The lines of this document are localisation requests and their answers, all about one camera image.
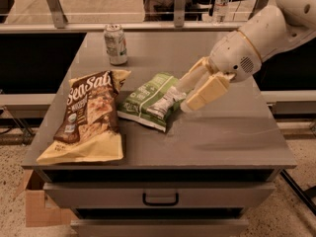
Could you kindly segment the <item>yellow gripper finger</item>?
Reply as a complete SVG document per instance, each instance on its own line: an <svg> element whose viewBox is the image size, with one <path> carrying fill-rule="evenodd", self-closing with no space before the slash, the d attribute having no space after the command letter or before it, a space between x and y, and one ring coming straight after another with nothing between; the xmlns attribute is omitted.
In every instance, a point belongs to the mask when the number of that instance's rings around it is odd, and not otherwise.
<svg viewBox="0 0 316 237"><path fill-rule="evenodd" d="M213 75L205 74L181 103L181 110L185 113L197 111L208 103L220 98L228 92L230 81L234 74L221 72Z"/></svg>
<svg viewBox="0 0 316 237"><path fill-rule="evenodd" d="M215 74L217 69L209 64L208 58L202 57L177 83L176 89L182 93L188 93L203 77Z"/></svg>

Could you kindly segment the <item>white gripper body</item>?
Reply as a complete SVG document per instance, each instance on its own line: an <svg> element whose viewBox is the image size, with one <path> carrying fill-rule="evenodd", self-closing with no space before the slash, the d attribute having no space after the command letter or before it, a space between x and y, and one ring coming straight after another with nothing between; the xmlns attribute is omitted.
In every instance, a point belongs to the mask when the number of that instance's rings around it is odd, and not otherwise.
<svg viewBox="0 0 316 237"><path fill-rule="evenodd" d="M262 65L250 41L240 32L229 33L215 44L209 55L214 71L233 74L233 82L241 82L258 72Z"/></svg>

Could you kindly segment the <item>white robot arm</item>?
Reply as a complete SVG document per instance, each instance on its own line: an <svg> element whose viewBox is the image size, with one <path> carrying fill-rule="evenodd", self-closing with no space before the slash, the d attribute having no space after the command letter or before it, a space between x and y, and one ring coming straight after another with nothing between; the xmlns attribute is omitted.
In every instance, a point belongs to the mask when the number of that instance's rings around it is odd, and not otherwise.
<svg viewBox="0 0 316 237"><path fill-rule="evenodd" d="M274 55L315 38L316 0L276 0L238 30L218 41L177 85L187 96L181 110L203 108L224 95L229 85L256 72Z"/></svg>

